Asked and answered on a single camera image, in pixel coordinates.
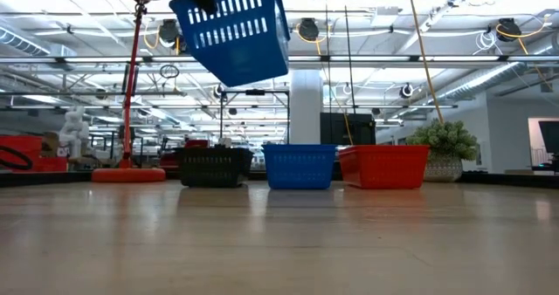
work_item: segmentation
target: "black basket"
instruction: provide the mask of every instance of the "black basket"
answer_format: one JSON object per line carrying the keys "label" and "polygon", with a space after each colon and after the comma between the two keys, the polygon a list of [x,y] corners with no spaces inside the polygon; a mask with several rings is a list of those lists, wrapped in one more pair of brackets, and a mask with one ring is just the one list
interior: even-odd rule
{"label": "black basket", "polygon": [[244,148],[185,148],[180,155],[184,186],[234,188],[251,170],[252,152]]}

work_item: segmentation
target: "black machine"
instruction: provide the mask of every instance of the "black machine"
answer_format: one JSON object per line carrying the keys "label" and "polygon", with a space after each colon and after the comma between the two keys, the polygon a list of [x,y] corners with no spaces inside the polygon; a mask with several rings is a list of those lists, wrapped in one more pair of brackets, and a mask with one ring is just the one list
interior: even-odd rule
{"label": "black machine", "polygon": [[[371,114],[348,114],[347,117],[354,145],[376,144],[376,125]],[[351,145],[342,113],[321,113],[321,144]]]}
{"label": "black machine", "polygon": [[553,154],[551,167],[559,171],[559,121],[540,121],[543,143],[548,153]]}

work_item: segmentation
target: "blue basket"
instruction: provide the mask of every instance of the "blue basket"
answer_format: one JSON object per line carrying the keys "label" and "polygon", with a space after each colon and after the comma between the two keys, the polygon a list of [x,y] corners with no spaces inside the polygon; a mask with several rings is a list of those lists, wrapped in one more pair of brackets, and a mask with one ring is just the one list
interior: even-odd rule
{"label": "blue basket", "polygon": [[192,56],[226,86],[287,74],[290,36],[282,1],[216,2],[218,11],[211,16],[191,0],[169,4]]}
{"label": "blue basket", "polygon": [[272,189],[327,189],[332,181],[335,145],[264,145]]}

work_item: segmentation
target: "hanging basket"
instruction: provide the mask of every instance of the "hanging basket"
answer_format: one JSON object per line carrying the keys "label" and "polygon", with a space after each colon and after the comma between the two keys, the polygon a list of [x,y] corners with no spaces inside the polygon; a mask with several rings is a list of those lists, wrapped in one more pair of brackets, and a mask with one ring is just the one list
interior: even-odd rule
{"label": "hanging basket", "polygon": [[183,29],[192,57],[226,86],[242,86],[288,72],[290,39],[281,0],[216,0],[207,15],[192,0],[170,8]]}

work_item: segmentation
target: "white column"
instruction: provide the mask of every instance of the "white column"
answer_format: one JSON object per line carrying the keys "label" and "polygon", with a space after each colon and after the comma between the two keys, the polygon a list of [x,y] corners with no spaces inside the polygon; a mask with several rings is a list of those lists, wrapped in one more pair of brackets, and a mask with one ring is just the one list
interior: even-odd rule
{"label": "white column", "polygon": [[290,143],[321,143],[322,77],[319,70],[291,72]]}

